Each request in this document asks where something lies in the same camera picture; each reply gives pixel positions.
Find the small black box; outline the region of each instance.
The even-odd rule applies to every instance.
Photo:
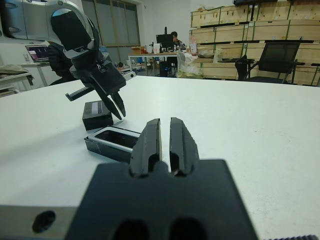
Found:
[[[101,100],[85,103],[82,121],[87,131],[114,124],[111,112]]]

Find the laptop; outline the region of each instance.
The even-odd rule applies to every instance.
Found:
[[[34,63],[49,62],[46,45],[25,46]]]

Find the office chair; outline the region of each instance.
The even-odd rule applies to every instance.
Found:
[[[251,66],[254,61],[247,59],[246,55],[235,62],[238,79],[246,82],[287,84],[287,77],[292,73],[291,84],[293,84],[297,66],[295,58],[299,46],[299,42],[267,42],[260,60],[254,65]],[[284,73],[285,77],[283,79],[266,76],[250,77],[251,70],[257,65],[260,71]]]

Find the window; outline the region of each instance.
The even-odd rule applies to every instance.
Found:
[[[126,63],[132,46],[140,46],[137,6],[119,0],[82,0],[84,13],[99,31],[100,45],[112,61]]]

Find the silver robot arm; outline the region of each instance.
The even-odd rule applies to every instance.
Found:
[[[83,28],[92,37],[92,26],[87,16],[70,1],[1,0],[0,17],[3,36],[0,36],[0,42],[14,43],[16,39],[20,39],[26,40],[26,42],[51,41],[61,44],[62,41],[54,32],[51,21],[55,16],[70,11],[75,13]],[[94,48],[94,39],[91,39],[87,48]],[[72,59],[79,55],[76,52],[69,49],[65,54]]]
[[[126,85],[126,80],[110,59],[104,59],[99,51],[97,29],[75,4],[67,0],[0,0],[0,19],[0,42],[36,40],[64,46],[64,54],[73,64],[70,72],[85,86],[75,93],[66,94],[70,101],[96,90],[117,118],[122,119],[114,103],[126,116],[118,93]]]

